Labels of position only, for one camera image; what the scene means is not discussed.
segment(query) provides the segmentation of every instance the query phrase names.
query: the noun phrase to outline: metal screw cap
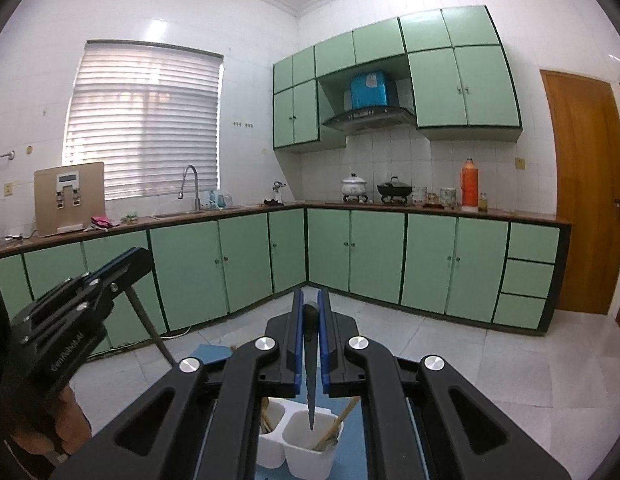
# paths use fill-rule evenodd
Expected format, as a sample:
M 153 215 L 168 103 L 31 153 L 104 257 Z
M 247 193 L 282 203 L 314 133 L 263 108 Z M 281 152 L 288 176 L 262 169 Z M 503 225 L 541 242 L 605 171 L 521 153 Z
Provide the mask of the metal screw cap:
M 254 346 L 259 350 L 272 350 L 276 344 L 271 337 L 260 337 L 254 342 Z
M 190 374 L 192 372 L 196 372 L 199 370 L 201 363 L 198 359 L 194 357 L 186 357 L 183 361 L 179 363 L 179 370 Z
M 443 358 L 439 357 L 438 355 L 430 355 L 426 357 L 424 364 L 426 365 L 426 368 L 428 370 L 436 371 L 440 370 L 445 366 L 445 361 L 443 361 Z
M 363 348 L 367 348 L 370 342 L 362 335 L 356 335 L 354 337 L 351 337 L 347 344 L 349 344 L 355 350 L 362 350 Z

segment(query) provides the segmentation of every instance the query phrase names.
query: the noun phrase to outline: white tile wall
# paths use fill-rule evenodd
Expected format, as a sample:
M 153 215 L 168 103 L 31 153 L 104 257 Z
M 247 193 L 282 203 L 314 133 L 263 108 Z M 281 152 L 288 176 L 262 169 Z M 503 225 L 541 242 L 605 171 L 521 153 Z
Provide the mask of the white tile wall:
M 435 191 L 459 187 L 460 167 L 471 156 L 490 206 L 556 211 L 554 136 L 539 69 L 589 75 L 618 88 L 620 62 L 610 55 L 620 59 L 620 38 L 595 0 L 332 0 L 299 19 L 299 47 L 410 12 L 476 4 L 488 6 L 506 47 L 523 118 L 519 141 L 429 142 L 405 127 L 352 137 L 339 163 L 322 154 L 301 156 L 305 198 L 338 198 L 339 180 L 326 179 L 337 168 L 366 178 L 369 191 L 391 174 Z M 517 156 L 525 158 L 525 171 L 514 168 Z
M 23 0 L 0 36 L 0 153 L 16 152 L 14 160 L 0 160 L 0 237 L 34 229 L 33 174 L 61 163 L 74 76 L 93 39 L 222 54 L 221 187 L 235 203 L 259 203 L 282 180 L 289 184 L 283 198 L 300 198 L 299 155 L 274 154 L 271 118 L 272 64 L 298 50 L 295 17 L 260 0 Z M 26 155 L 29 145 L 34 150 Z M 6 198 L 5 182 L 14 183 Z M 191 208 L 175 197 L 111 201 L 107 209 L 119 219 L 133 210 Z

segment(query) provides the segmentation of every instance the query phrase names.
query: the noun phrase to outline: bottle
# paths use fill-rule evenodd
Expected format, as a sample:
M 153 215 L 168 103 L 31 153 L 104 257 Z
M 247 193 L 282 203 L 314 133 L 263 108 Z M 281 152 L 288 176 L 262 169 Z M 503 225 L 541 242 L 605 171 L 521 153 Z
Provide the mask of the bottle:
M 461 168 L 461 211 L 478 212 L 478 169 L 471 158 Z

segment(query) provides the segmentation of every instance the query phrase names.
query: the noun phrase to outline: blue box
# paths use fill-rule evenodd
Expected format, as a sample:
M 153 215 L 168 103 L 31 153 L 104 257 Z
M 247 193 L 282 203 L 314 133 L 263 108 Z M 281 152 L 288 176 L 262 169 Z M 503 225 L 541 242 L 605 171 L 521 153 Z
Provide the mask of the blue box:
M 353 77 L 350 93 L 353 109 L 398 104 L 394 81 L 388 80 L 383 72 L 369 72 Z

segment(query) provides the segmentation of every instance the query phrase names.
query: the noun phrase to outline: black pot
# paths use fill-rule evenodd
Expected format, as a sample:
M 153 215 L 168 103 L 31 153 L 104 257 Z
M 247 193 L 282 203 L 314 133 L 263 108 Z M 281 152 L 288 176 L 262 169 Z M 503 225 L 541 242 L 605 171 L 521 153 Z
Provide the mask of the black pot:
M 393 176 L 389 182 L 376 186 L 384 196 L 401 196 L 407 197 L 412 192 L 412 187 L 399 181 L 397 176 Z

